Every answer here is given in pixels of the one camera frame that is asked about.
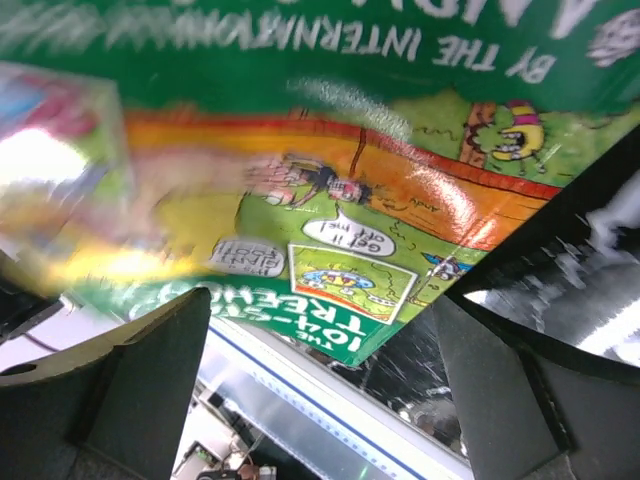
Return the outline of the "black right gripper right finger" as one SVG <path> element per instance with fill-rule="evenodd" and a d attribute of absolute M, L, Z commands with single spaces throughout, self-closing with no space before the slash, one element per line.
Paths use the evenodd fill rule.
<path fill-rule="evenodd" d="M 638 368 L 464 298 L 431 311 L 475 478 L 638 478 Z"/>

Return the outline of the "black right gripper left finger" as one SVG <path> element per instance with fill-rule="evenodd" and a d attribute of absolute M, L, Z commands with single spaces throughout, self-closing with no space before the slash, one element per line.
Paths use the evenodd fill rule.
<path fill-rule="evenodd" d="M 4 479 L 168 479 L 208 332 L 196 288 L 1 373 Z"/>

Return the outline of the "green 104-Storey Treehouse book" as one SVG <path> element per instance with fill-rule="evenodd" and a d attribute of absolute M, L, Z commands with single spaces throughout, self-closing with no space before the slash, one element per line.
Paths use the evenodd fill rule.
<path fill-rule="evenodd" d="M 5 1 L 1 235 L 358 365 L 639 122 L 635 1 Z"/>

